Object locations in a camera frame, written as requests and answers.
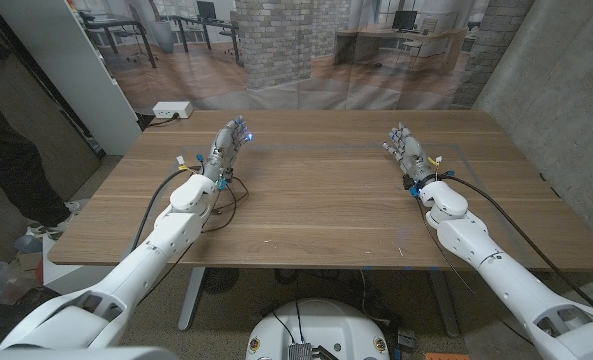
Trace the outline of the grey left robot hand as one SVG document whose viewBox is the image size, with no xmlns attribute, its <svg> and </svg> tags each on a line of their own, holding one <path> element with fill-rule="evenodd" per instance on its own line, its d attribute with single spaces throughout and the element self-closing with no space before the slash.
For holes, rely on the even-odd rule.
<svg viewBox="0 0 593 360">
<path fill-rule="evenodd" d="M 212 181 L 231 181 L 234 164 L 241 147 L 252 141 L 253 135 L 242 116 L 237 116 L 220 129 L 202 165 L 202 175 Z"/>
</svg>

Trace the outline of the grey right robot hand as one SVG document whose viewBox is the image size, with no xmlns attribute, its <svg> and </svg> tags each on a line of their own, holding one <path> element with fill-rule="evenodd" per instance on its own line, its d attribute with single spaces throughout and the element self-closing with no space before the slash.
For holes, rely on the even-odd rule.
<svg viewBox="0 0 593 360">
<path fill-rule="evenodd" d="M 383 148 L 394 157 L 404 175 L 421 186 L 437 180 L 435 166 L 420 142 L 402 122 L 390 130 L 390 142 L 384 142 Z"/>
</svg>

